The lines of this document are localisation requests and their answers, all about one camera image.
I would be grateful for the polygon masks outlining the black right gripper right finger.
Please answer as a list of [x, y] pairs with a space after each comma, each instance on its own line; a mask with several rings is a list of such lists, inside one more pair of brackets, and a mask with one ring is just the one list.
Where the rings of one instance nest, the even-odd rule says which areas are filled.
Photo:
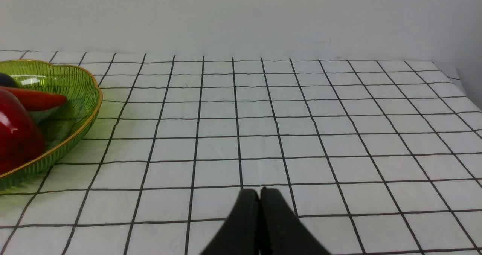
[[291, 210], [282, 193], [263, 188], [260, 196], [263, 224], [262, 255], [330, 255]]

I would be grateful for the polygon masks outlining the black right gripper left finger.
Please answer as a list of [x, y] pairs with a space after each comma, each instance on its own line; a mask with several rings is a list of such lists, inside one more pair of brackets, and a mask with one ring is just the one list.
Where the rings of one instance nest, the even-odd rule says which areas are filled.
[[256, 233], [260, 201], [253, 189], [239, 192], [236, 202], [227, 219], [202, 255], [258, 255]]

